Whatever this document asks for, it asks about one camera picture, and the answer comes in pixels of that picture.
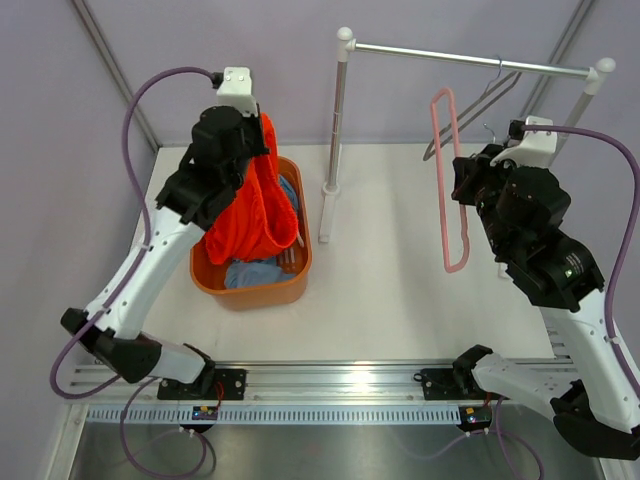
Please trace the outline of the orange shorts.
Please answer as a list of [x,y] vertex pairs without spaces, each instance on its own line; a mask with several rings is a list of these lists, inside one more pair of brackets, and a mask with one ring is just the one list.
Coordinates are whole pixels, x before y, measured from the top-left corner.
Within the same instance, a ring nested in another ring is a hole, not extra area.
[[269,153],[251,160],[235,200],[204,236],[214,265],[273,257],[297,239],[297,213],[279,183],[276,130],[267,114],[261,120]]

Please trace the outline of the grey hanger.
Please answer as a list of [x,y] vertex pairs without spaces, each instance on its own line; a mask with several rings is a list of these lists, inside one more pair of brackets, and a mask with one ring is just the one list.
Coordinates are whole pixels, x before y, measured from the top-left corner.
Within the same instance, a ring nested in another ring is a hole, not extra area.
[[522,74],[517,72],[505,74],[502,58],[498,57],[498,60],[498,73],[487,82],[482,92],[462,111],[458,112],[456,110],[453,92],[445,93],[448,105],[453,108],[453,111],[449,112],[449,122],[444,127],[438,127],[433,133],[432,139],[427,144],[423,154],[423,161],[428,161],[435,156],[437,140],[440,141],[441,146],[452,143],[454,141],[454,133],[462,133],[464,129],[491,109],[519,83]]

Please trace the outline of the pink hanger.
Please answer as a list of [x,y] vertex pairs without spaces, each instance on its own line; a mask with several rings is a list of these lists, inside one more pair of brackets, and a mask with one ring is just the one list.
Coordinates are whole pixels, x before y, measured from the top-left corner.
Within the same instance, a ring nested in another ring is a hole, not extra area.
[[[455,203],[451,197],[452,186],[447,188],[445,180],[454,180],[454,170],[449,167],[449,173],[445,173],[444,160],[444,134],[443,126],[440,121],[440,103],[445,101],[446,109],[449,114],[449,125],[451,134],[451,145],[453,158],[461,153],[461,145],[459,141],[458,120],[456,111],[456,98],[454,92],[448,88],[441,88],[431,99],[430,116],[432,122],[433,133],[433,152],[436,164],[436,181],[437,181],[437,205],[439,212],[440,239],[442,248],[442,258],[444,270],[448,274],[454,274],[462,271],[470,257],[470,237],[469,237],[469,221],[467,210],[464,205]],[[457,207],[458,213],[458,233],[459,233],[459,249],[452,247],[450,240],[450,220],[449,213],[453,212],[453,205]]]

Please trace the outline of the light blue shorts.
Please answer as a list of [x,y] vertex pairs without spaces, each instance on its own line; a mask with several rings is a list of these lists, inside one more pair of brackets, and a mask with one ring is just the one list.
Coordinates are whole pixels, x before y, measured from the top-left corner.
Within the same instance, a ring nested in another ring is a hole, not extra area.
[[[295,190],[281,174],[279,174],[279,183],[289,198],[298,218],[299,201]],[[276,263],[276,257],[281,253],[273,257],[251,262],[230,260],[231,265],[228,267],[224,280],[225,287],[227,289],[246,288],[279,283],[292,279],[294,275],[285,273]]]

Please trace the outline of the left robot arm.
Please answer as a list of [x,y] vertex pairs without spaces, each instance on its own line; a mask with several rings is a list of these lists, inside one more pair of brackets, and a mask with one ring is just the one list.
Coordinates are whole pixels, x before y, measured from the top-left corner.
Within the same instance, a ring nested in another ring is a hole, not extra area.
[[69,308],[62,327],[120,378],[177,381],[191,397],[208,396],[214,361],[183,344],[146,334],[144,322],[178,264],[232,204],[253,158],[267,154],[259,112],[205,110],[192,141],[159,194],[141,241],[84,308]]

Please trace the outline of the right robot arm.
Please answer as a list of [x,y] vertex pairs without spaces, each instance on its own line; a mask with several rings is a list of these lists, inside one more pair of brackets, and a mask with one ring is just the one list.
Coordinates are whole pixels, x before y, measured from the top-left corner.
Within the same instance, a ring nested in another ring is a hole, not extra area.
[[556,379],[475,345],[453,363],[454,388],[526,406],[586,456],[638,459],[639,396],[614,353],[623,343],[606,329],[604,277],[560,229],[570,195],[548,169],[520,166],[498,145],[456,157],[453,169],[453,200],[475,208],[496,262],[560,334],[578,372]]

